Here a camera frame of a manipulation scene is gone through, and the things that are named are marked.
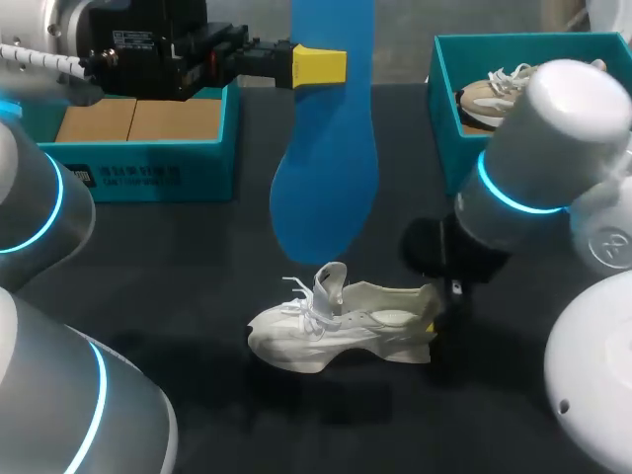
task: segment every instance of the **teal shoe box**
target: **teal shoe box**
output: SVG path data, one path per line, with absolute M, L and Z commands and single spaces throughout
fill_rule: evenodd
M 233 198 L 239 126 L 237 82 L 203 89 L 197 99 L 221 99 L 217 139 L 55 143 L 61 106 L 23 105 L 22 125 L 52 158 L 73 171 L 96 202 L 228 201 Z
M 454 93 L 487 79 L 501 67 L 510 74 L 521 63 L 553 59 L 605 61 L 608 73 L 632 94 L 632 54 L 619 33 L 511 34 L 440 36 L 434 39 L 429 79 L 429 108 L 434 139 L 449 195 L 458 193 L 489 134 L 466 134 Z

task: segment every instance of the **brown cardboard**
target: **brown cardboard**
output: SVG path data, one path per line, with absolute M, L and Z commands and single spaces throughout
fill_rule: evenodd
M 69 107 L 56 141 L 127 141 L 135 107 L 135 99 L 104 99 L 92 107 Z
M 221 101 L 138 101 L 128 141 L 215 140 L 219 135 Z

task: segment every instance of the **black table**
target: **black table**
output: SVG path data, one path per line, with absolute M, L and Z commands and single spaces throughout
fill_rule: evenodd
M 342 257 L 352 281 L 424 283 L 398 246 L 414 218 L 449 209 L 426 92 L 374 91 L 382 181 L 364 232 Z M 476 289 L 466 377 L 456 388 L 435 384 L 425 366 L 370 355 L 343 355 L 315 376 L 251 357 L 247 323 L 293 297 L 281 277 L 309 282 L 317 269 L 284 256 L 269 218 L 292 96 L 253 89 L 243 99 L 234 202 L 99 205 L 81 255 L 21 292 L 164 389 L 181 428 L 178 472 L 602 472 L 562 433 L 544 398 L 548 334 L 596 280 L 573 255 L 564 222 Z

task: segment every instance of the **logo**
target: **logo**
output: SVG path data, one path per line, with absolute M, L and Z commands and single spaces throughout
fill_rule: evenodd
M 481 107 L 491 107 L 499 112 L 508 111 L 514 106 L 513 102 L 506 101 L 505 99 L 474 99 L 474 104 Z
M 95 188 L 97 186 L 97 182 L 95 181 L 94 176 L 92 176 L 92 172 L 90 168 L 86 165 L 65 165 L 70 171 L 74 173 L 74 175 L 79 178 L 84 185 L 88 188 Z
M 602 264 L 617 270 L 632 268 L 632 239 L 621 229 L 606 227 L 589 241 L 591 252 Z

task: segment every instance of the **white shoelace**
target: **white shoelace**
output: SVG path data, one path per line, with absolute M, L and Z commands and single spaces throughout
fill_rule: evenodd
M 505 94 L 511 90 L 521 90 L 529 83 L 529 77 L 517 77 L 522 70 L 531 66 L 528 64 L 521 64 L 515 71 L 509 76 L 505 74 L 504 68 L 499 69 L 496 72 L 490 72 L 490 84 L 497 94 Z
M 281 306 L 283 314 L 298 316 L 298 329 L 301 333 L 321 334 L 327 326 L 340 327 L 340 322 L 334 321 L 331 317 L 327 317 L 314 309 L 314 293 L 300 279 L 291 276 L 283 279 L 298 283 L 300 288 L 295 288 L 292 291 L 305 295 L 304 299 L 296 298 Z

